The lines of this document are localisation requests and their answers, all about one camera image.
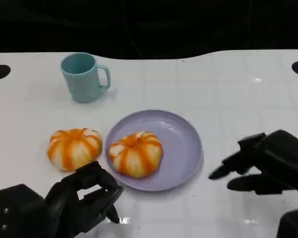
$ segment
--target mug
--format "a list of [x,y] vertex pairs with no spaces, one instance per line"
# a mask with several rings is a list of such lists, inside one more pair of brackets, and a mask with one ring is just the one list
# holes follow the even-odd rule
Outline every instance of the mug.
[[[106,72],[107,85],[100,85],[98,69]],[[97,65],[94,56],[88,53],[74,53],[63,59],[61,70],[69,91],[75,101],[89,103],[110,87],[110,73],[105,65]]]

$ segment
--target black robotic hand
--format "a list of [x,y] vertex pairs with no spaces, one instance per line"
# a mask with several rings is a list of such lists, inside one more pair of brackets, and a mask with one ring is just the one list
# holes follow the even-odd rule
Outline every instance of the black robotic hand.
[[[255,191],[256,194],[281,194],[283,190],[298,190],[298,139],[278,130],[239,141],[240,151],[223,160],[211,175],[216,180],[230,172],[243,175],[253,166],[258,175],[246,175],[231,180],[227,187],[235,191]],[[298,238],[298,210],[286,213],[280,220],[277,238]]]
[[[77,191],[97,184],[79,200]],[[73,238],[106,217],[119,223],[113,204],[122,192],[98,162],[56,183],[45,199],[24,184],[0,190],[0,238]]]

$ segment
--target plate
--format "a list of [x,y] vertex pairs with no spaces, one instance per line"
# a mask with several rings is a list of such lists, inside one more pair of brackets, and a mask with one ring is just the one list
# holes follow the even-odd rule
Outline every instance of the plate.
[[[151,131],[160,140],[163,157],[159,169],[152,175],[136,179],[118,173],[109,159],[109,146],[136,131]],[[119,121],[109,132],[105,153],[116,179],[143,191],[163,191],[177,187],[203,164],[203,149],[194,127],[184,118],[166,111],[141,111]]]

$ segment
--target toy pumpkin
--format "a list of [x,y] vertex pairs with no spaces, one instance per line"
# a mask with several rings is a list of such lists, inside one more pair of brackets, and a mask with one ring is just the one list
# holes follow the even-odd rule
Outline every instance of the toy pumpkin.
[[74,171],[91,161],[102,152],[102,140],[96,130],[58,130],[51,139],[47,155],[59,170]]
[[115,169],[137,179],[147,177],[159,168],[162,153],[159,139],[144,131],[123,137],[108,150]]

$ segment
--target small pumpkin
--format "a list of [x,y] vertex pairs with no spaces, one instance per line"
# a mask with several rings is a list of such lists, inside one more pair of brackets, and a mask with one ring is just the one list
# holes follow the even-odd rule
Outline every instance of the small pumpkin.
[[89,128],[58,130],[51,139],[47,155],[59,170],[75,171],[92,162],[102,152],[102,140]]
[[157,136],[144,131],[125,136],[108,149],[114,168],[137,179],[147,177],[159,168],[162,153]]

